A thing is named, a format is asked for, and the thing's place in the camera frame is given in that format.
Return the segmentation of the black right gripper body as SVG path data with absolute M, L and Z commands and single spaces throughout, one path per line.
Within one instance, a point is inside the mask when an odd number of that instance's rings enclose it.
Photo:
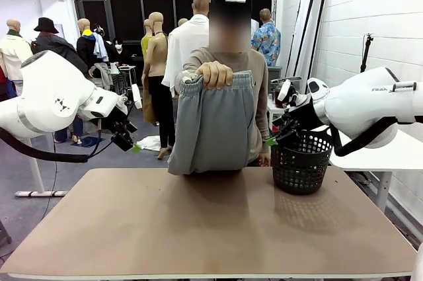
M 307 97 L 299 106 L 291 106 L 284 112 L 283 118 L 294 122 L 299 129 L 315 129 L 319 127 L 319 118 L 315 113 L 313 99 Z

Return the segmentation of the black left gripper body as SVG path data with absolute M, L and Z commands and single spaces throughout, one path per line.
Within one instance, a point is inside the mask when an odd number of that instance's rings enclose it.
M 131 150 L 134 141 L 131 134 L 137 131 L 137 127 L 129 120 L 115 123 L 113 135 L 110 141 L 117 145 L 122 151 Z

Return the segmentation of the person's right hand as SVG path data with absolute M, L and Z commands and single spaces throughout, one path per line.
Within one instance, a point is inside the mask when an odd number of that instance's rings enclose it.
M 222 89 L 233 82 L 232 69 L 218 61 L 203 63 L 195 74 L 203 76 L 203 84 L 208 89 Z

